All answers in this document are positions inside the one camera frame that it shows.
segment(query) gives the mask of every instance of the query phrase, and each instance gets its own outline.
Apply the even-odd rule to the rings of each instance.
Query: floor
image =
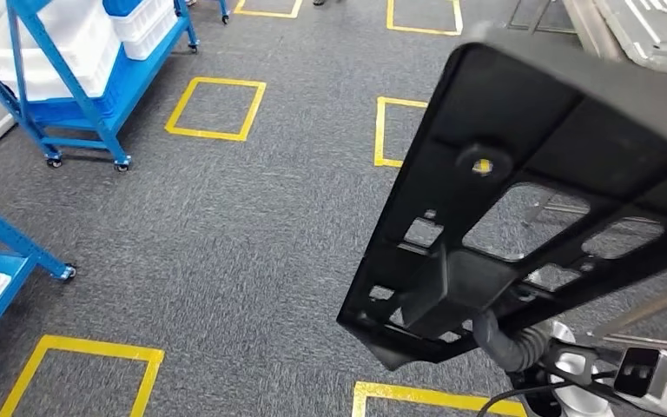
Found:
[[[462,0],[465,31],[504,26],[514,4]],[[247,0],[244,9],[289,13],[293,5]],[[0,321],[0,409],[45,334],[164,350],[147,416],[355,415],[357,381],[506,390],[480,352],[387,372],[334,321],[398,173],[373,163],[376,99],[427,101],[459,37],[388,30],[385,0],[320,8],[304,0],[297,18],[237,14],[228,27],[216,2],[192,12],[200,53],[179,43],[122,130],[135,161],[128,173],[81,152],[49,169],[20,129],[0,141],[0,214],[79,267],[69,284],[34,273]],[[451,12],[446,0],[396,0],[394,21],[453,30]],[[561,10],[549,19],[565,23]],[[552,37],[578,47],[572,36]],[[165,130],[197,76],[267,84],[245,142]],[[177,125],[238,129],[253,95],[200,84]],[[388,108],[385,158],[402,159],[421,116]],[[528,190],[501,208],[482,244],[490,236],[505,244],[507,235],[530,247],[553,215],[539,217],[536,229],[519,225],[536,198]],[[667,274],[563,320],[586,331],[664,291]],[[631,332],[667,338],[667,314]],[[145,367],[50,350],[14,415],[129,415]],[[473,412],[367,401],[367,416],[385,415]]]

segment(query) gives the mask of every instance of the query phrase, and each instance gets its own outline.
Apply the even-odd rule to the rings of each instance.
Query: yellow tape square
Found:
[[[195,87],[200,83],[211,83],[211,84],[226,84],[226,85],[239,85],[242,87],[255,87],[257,90],[254,93],[254,98],[252,99],[252,105],[249,106],[247,115],[244,117],[244,123],[241,124],[241,130],[238,132],[217,132],[215,130],[199,130],[199,129],[188,129],[181,128],[177,126],[177,121],[180,119],[182,111],[185,110],[185,106],[188,105],[190,97],[195,91]],[[235,80],[231,78],[213,78],[209,76],[197,76],[190,80],[188,87],[183,91],[182,96],[180,96],[180,101],[177,102],[175,109],[173,110],[168,122],[165,123],[165,130],[169,133],[175,135],[185,135],[185,136],[194,136],[194,137],[205,137],[207,139],[225,139],[227,141],[239,141],[244,142],[247,140],[247,135],[249,130],[252,128],[252,122],[257,116],[257,110],[260,108],[260,102],[262,101],[262,96],[264,91],[267,88],[267,83],[262,83],[259,81],[247,81],[247,80]]]
[[[383,96],[377,97],[377,121],[374,128],[374,166],[400,168],[402,161],[385,158],[385,110],[388,104],[425,109],[428,107],[428,102]]]
[[[473,395],[447,394],[431,389],[401,387],[358,381],[354,385],[352,417],[366,417],[367,398],[408,401],[428,406],[449,407],[458,410],[479,411],[490,399]],[[526,417],[523,405],[516,401],[502,400],[490,408],[490,413],[511,417]]]
[[[146,361],[147,369],[144,371],[142,383],[136,392],[134,405],[131,408],[130,417],[141,417],[144,415],[144,409],[147,407],[149,395],[152,393],[152,387],[155,385],[157,372],[160,364],[165,357],[165,352],[151,347],[139,347],[131,345],[122,345],[118,343],[108,343],[106,341],[89,341],[85,339],[74,339],[72,337],[54,336],[46,334],[36,344],[34,352],[30,356],[27,364],[24,365],[22,373],[17,378],[17,383],[11,389],[9,396],[1,407],[0,417],[10,417],[17,409],[19,401],[22,399],[24,391],[30,384],[36,369],[42,362],[44,355],[49,349],[62,350],[66,352],[75,352],[79,354],[96,354],[99,356],[109,356],[120,359],[130,359],[133,361]]]
[[[298,17],[298,12],[300,11],[300,6],[303,4],[303,0],[295,0],[293,5],[293,11],[290,13],[275,13],[271,11],[255,11],[255,10],[244,10],[244,3],[246,0],[239,0],[239,3],[236,4],[234,8],[234,13],[237,15],[250,15],[250,16],[264,16],[264,17],[282,17],[286,19],[295,19]]]
[[[400,30],[403,32],[427,33],[429,35],[459,36],[464,29],[464,22],[461,19],[461,5],[459,0],[449,0],[453,3],[453,22],[454,30],[436,30],[424,28],[410,28],[407,26],[398,26],[395,24],[395,0],[387,0],[386,27],[390,30]]]

